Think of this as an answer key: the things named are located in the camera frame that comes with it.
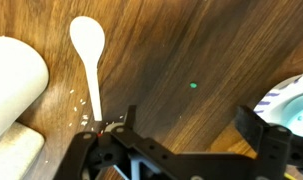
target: wood grain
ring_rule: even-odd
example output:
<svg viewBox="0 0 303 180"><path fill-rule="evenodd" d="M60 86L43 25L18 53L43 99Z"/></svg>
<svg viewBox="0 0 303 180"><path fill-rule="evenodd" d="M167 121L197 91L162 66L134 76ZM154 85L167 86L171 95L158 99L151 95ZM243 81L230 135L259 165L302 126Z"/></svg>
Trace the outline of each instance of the wood grain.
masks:
<svg viewBox="0 0 303 180"><path fill-rule="evenodd" d="M0 1L0 36L30 44L50 71L46 91L19 118L46 139L27 179L52 179L73 135L105 126L93 121L69 37L80 15L106 35L98 72L104 121L121 121L136 104L136 131L175 153L254 156L232 127L236 105L254 107L276 83L303 72L303 0ZM86 126L82 115L90 117ZM104 179L120 177L109 170Z"/></svg>

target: white object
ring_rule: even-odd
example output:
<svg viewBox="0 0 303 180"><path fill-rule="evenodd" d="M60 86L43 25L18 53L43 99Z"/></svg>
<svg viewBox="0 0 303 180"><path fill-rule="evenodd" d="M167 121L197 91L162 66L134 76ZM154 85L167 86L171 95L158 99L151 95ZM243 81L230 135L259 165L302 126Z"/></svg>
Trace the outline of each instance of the white object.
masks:
<svg viewBox="0 0 303 180"><path fill-rule="evenodd" d="M104 48L104 32L94 19L80 16L70 25L70 36L85 67L94 119L102 121L98 62Z"/></svg>
<svg viewBox="0 0 303 180"><path fill-rule="evenodd" d="M42 135L14 122L0 141L0 179L23 179L43 144Z"/></svg>
<svg viewBox="0 0 303 180"><path fill-rule="evenodd" d="M303 96L303 74L291 77L272 88L254 111L267 123L286 126L294 134L303 136L303 123L292 121L292 118L296 119L298 117L296 114L302 113L303 109L296 110L297 113L288 114L286 108L301 96Z"/></svg>
<svg viewBox="0 0 303 180"><path fill-rule="evenodd" d="M47 66L33 48L0 37L0 136L43 92L48 78Z"/></svg>

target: white cup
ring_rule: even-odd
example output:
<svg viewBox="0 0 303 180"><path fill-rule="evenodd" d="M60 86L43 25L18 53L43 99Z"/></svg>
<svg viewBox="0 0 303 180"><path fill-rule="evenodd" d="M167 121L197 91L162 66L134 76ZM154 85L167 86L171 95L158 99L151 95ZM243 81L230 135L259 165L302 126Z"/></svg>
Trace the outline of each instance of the white cup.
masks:
<svg viewBox="0 0 303 180"><path fill-rule="evenodd" d="M0 37L0 136L39 97L48 79L47 66L32 47Z"/></svg>

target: spoon handle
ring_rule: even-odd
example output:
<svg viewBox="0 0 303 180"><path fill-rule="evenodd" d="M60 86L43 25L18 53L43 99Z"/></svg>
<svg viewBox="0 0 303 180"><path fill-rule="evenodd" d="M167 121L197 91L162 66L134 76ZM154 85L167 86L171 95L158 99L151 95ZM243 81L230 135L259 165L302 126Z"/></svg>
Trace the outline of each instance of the spoon handle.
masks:
<svg viewBox="0 0 303 180"><path fill-rule="evenodd" d="M94 120L102 121L98 69L95 66L85 66L85 70L91 97Z"/></svg>

